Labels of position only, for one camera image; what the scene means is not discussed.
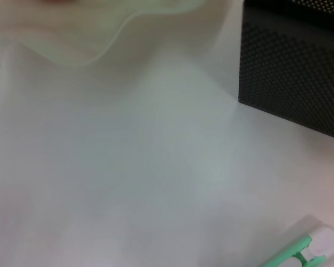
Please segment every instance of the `blurry object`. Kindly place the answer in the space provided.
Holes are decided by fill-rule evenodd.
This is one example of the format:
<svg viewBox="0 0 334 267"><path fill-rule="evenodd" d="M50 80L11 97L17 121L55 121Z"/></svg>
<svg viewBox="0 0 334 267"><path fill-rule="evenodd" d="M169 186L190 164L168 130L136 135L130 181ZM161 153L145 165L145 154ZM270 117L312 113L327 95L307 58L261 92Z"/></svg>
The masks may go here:
<svg viewBox="0 0 334 267"><path fill-rule="evenodd" d="M177 14L204 0L0 0L0 35L63 65L84 65L102 56L123 26L143 14Z"/></svg>
<svg viewBox="0 0 334 267"><path fill-rule="evenodd" d="M298 239L262 267L316 267L334 256L334 231L321 226Z"/></svg>

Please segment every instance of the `clear plastic sheet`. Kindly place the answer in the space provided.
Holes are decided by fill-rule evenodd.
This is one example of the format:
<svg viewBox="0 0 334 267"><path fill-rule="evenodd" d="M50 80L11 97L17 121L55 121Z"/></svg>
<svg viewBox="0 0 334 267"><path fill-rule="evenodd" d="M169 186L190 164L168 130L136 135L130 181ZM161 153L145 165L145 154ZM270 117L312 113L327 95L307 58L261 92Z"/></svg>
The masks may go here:
<svg viewBox="0 0 334 267"><path fill-rule="evenodd" d="M61 64L78 66L102 56L124 25L143 14L187 12L204 0L0 0L0 36Z"/></svg>

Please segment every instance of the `black box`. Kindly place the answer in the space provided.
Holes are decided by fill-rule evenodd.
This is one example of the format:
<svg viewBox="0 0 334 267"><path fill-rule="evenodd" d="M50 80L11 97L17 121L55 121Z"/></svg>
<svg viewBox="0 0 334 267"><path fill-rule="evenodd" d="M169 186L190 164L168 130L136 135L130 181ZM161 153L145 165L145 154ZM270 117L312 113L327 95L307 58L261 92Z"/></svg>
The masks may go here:
<svg viewBox="0 0 334 267"><path fill-rule="evenodd" d="M334 137L334 0L246 0L239 102Z"/></svg>

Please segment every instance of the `green object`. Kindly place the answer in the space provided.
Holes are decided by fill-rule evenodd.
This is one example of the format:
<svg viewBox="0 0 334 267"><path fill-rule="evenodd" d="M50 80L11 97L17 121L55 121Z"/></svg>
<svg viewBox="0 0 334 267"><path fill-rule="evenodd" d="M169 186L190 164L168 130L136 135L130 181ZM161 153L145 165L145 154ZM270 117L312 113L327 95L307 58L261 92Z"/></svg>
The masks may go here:
<svg viewBox="0 0 334 267"><path fill-rule="evenodd" d="M309 235L298 240L295 244L289 246L288 248L281 251L274 258L268 261L266 264L262 265L262 267L277 267L290 257L295 256L297 253L301 252L304 248L308 247L312 242L312 239Z"/></svg>
<svg viewBox="0 0 334 267"><path fill-rule="evenodd" d="M261 267L277 267L291 257L299 259L303 267L316 267L324 263L327 260L325 256L316 257L311 261L306 261L305 258L302 256L301 251L306 247L308 247L311 242L312 238L309 235L307 235L299 239L293 245L287 247L286 249L278 253L275 257L273 257L271 260L269 260Z"/></svg>
<svg viewBox="0 0 334 267"><path fill-rule="evenodd" d="M321 226L261 267L317 267L334 255L334 230Z"/></svg>

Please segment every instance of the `white plastic piece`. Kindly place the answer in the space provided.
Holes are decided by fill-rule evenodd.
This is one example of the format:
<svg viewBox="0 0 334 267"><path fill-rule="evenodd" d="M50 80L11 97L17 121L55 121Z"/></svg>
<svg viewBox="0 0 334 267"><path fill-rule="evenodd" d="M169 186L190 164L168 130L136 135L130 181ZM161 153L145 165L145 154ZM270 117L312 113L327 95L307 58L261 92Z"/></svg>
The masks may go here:
<svg viewBox="0 0 334 267"><path fill-rule="evenodd" d="M295 257L291 257L288 260L281 263L278 267L302 267L302 263Z"/></svg>
<svg viewBox="0 0 334 267"><path fill-rule="evenodd" d="M310 233L312 242L301 251L305 260L310 261L315 257L325 256L327 259L334 255L334 231L322 226Z"/></svg>

